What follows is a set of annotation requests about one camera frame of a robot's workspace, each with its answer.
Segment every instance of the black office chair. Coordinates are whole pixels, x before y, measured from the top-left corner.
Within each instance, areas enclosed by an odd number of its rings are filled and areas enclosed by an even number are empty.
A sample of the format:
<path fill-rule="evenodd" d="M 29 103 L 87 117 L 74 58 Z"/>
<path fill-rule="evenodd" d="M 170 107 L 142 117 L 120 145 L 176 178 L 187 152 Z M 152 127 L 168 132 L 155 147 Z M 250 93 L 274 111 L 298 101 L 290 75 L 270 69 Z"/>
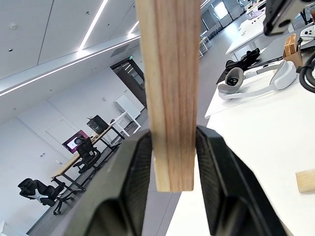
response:
<path fill-rule="evenodd" d="M 58 195 L 63 191 L 65 183 L 59 184 L 58 187 L 54 188 L 51 185 L 45 185 L 39 180 L 32 180 L 31 178 L 27 178 L 23 180 L 18 187 L 21 189 L 20 195 L 29 198 L 31 200 L 38 200 L 44 206 L 48 205 L 53 207 L 58 200 L 58 205 L 54 209 L 54 215 L 61 214 L 60 209 L 63 203 L 68 200 L 73 201 L 73 198 L 70 195 L 74 192 L 70 192 L 63 198 L 58 197 Z"/>
<path fill-rule="evenodd" d="M 82 158 L 82 161 L 75 163 L 73 167 L 78 167 L 80 174 L 92 167 L 98 171 L 99 167 L 96 167 L 95 164 L 100 158 L 100 151 L 93 147 L 91 139 L 89 137 L 85 139 L 83 136 L 80 136 L 74 142 L 79 145 L 77 151 Z"/>

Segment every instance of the white vr headset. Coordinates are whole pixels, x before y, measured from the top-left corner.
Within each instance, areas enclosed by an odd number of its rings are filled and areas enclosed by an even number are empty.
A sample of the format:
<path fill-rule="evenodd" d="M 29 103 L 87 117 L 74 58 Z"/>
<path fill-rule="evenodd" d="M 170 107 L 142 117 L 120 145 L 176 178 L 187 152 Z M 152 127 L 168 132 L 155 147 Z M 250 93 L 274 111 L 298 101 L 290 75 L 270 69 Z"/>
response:
<path fill-rule="evenodd" d="M 240 93 L 243 81 L 258 74 L 262 74 L 269 70 L 276 70 L 277 72 L 272 77 L 269 86 L 253 92 Z M 291 61 L 282 61 L 280 64 L 270 65 L 260 70 L 248 73 L 244 76 L 241 68 L 233 68 L 225 78 L 225 84 L 218 86 L 219 97 L 223 100 L 242 97 L 254 97 L 263 95 L 273 90 L 281 90 L 288 87 L 296 79 L 296 68 Z"/>

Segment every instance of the ceiling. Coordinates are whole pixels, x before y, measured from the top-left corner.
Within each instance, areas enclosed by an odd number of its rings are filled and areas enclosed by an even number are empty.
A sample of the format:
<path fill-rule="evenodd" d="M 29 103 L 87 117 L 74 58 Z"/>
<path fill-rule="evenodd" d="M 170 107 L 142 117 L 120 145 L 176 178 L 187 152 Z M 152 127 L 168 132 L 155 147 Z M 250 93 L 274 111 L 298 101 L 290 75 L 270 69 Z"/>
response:
<path fill-rule="evenodd" d="M 0 0 L 0 80 L 76 52 L 101 3 Z M 128 34 L 135 22 L 134 0 L 108 0 L 85 48 Z"/>
<path fill-rule="evenodd" d="M 85 49 L 77 52 L 102 1 L 0 0 L 0 88 L 16 87 L 0 91 L 0 124 L 136 50 L 139 29 L 128 35 L 137 21 L 134 0 L 108 0 Z"/>

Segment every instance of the monitor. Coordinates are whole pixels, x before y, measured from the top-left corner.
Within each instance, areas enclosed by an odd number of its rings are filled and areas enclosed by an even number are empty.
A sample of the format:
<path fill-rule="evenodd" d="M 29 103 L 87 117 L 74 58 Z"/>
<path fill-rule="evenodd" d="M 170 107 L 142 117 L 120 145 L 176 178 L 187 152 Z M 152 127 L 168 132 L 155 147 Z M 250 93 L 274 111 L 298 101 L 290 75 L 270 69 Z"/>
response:
<path fill-rule="evenodd" d="M 63 146 L 68 149 L 71 153 L 75 153 L 75 151 L 77 150 L 78 145 L 75 144 L 75 140 L 79 137 L 79 136 L 83 136 L 84 138 L 87 138 L 88 135 L 86 133 L 84 133 L 82 130 L 80 130 L 79 132 L 77 132 L 75 135 L 73 135 L 71 138 L 69 138 L 67 141 L 65 141 L 63 143 Z"/>

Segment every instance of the door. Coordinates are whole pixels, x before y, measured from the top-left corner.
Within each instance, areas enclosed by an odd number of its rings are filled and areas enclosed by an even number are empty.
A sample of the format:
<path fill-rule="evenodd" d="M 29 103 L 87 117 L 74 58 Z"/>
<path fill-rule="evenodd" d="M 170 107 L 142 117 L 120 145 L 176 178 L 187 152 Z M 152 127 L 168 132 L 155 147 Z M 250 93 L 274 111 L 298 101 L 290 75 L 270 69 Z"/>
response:
<path fill-rule="evenodd" d="M 115 65 L 111 69 L 128 87 L 128 89 L 136 96 L 136 98 L 147 106 L 144 75 L 141 69 L 132 59 L 125 59 Z"/>

